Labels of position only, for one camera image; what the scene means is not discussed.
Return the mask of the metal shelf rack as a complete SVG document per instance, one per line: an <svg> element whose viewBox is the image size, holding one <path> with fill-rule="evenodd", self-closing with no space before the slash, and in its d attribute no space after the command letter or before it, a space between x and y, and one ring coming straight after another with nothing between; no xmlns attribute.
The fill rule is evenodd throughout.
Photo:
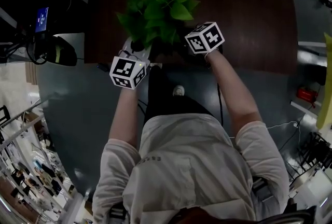
<svg viewBox="0 0 332 224"><path fill-rule="evenodd" d="M40 100L12 115L0 107L0 223L82 224L84 196L65 171Z"/></svg>

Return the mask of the dark wooden table white legs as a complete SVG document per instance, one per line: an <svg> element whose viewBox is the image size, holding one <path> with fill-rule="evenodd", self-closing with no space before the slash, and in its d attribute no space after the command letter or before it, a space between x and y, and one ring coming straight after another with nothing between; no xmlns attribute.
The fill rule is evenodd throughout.
<svg viewBox="0 0 332 224"><path fill-rule="evenodd" d="M235 67L292 74L297 61L297 24L293 0L198 0L188 26L213 21L225 38L223 54ZM88 0L86 63L113 60L127 39L116 13L126 0Z"/></svg>

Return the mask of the green potted plant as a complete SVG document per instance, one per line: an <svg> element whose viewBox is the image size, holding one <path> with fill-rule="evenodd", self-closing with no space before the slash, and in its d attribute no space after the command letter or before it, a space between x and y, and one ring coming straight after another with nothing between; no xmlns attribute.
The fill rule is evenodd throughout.
<svg viewBox="0 0 332 224"><path fill-rule="evenodd" d="M127 0L125 13L116 16L134 43L145 48L154 42L173 45L181 41L185 22L194 19L198 0Z"/></svg>

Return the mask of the black tripod stand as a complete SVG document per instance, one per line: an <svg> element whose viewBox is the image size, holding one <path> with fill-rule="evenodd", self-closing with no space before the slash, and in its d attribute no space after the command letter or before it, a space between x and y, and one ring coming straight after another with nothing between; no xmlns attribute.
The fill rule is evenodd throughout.
<svg viewBox="0 0 332 224"><path fill-rule="evenodd" d="M318 132L310 132L308 140L298 150L299 167L303 173L309 169L332 169L332 144L323 139Z"/></svg>

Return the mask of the person's left forearm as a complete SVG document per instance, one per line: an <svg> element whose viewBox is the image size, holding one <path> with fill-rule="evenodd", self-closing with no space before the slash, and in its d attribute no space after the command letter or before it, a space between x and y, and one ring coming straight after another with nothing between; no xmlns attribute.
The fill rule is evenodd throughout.
<svg viewBox="0 0 332 224"><path fill-rule="evenodd" d="M109 138L124 141L137 147L137 106L136 90L121 89L116 111L109 132Z"/></svg>

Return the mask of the red box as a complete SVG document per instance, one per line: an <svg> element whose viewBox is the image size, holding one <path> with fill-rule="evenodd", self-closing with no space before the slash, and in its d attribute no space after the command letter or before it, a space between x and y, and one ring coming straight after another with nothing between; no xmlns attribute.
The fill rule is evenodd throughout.
<svg viewBox="0 0 332 224"><path fill-rule="evenodd" d="M296 96L299 99L304 100L308 103L314 103L316 101L318 93L314 90L302 87L302 88L298 88Z"/></svg>

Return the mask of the person's white shirt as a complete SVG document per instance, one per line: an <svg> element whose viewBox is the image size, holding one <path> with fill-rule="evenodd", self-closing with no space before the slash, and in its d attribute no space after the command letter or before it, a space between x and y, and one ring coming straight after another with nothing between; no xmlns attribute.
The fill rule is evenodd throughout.
<svg viewBox="0 0 332 224"><path fill-rule="evenodd" d="M95 223L122 203L132 224L167 224L198 206L216 218L262 220L282 213L289 192L284 161L266 125L245 125L232 142L211 115L156 116L135 149L106 143L93 196Z"/></svg>

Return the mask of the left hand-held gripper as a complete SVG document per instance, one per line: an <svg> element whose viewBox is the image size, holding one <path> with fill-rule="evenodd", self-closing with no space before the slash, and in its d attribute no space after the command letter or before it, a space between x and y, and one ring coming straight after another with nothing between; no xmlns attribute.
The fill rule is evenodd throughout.
<svg viewBox="0 0 332 224"><path fill-rule="evenodd" d="M131 43L132 39L128 37L123 48L132 49ZM147 68L150 65L148 56L151 48L152 45L136 55L127 50L121 50L119 55L114 57L109 72L113 84L121 88L135 90L147 75Z"/></svg>

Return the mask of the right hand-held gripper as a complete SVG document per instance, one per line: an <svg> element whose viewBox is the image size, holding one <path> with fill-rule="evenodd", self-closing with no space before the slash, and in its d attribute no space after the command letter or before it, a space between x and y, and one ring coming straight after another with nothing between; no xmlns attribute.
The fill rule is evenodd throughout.
<svg viewBox="0 0 332 224"><path fill-rule="evenodd" d="M216 22L206 22L198 26L185 35L185 40L194 54L202 54L204 58L225 42Z"/></svg>

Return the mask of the person's black trousers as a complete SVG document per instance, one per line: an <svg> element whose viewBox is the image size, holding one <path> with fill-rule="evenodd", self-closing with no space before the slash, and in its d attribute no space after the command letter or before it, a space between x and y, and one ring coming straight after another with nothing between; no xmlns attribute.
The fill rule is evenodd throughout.
<svg viewBox="0 0 332 224"><path fill-rule="evenodd" d="M211 113L197 101L185 95L173 95L174 85L166 73L153 66L148 78L148 103L144 122L156 116Z"/></svg>

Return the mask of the person's right forearm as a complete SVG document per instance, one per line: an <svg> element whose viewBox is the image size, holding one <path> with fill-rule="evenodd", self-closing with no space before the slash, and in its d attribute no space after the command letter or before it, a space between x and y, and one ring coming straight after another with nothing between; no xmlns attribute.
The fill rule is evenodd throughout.
<svg viewBox="0 0 332 224"><path fill-rule="evenodd" d="M227 59L213 50L206 55L226 103L234 135L247 124L262 121L256 102Z"/></svg>

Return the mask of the yellow-green table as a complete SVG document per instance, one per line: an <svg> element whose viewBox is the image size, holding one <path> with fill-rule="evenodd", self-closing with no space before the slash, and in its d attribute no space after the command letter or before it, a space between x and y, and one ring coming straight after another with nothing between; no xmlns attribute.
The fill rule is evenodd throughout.
<svg viewBox="0 0 332 224"><path fill-rule="evenodd" d="M326 33L324 33L324 37L327 48L327 71L324 99L316 122L318 129L332 124L332 37Z"/></svg>

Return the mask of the blue-screen phone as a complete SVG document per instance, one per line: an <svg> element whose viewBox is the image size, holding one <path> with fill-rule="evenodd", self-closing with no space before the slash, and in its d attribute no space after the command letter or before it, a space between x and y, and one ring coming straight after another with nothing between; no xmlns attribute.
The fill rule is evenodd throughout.
<svg viewBox="0 0 332 224"><path fill-rule="evenodd" d="M47 29L48 7L40 8L37 10L35 33L41 33Z"/></svg>

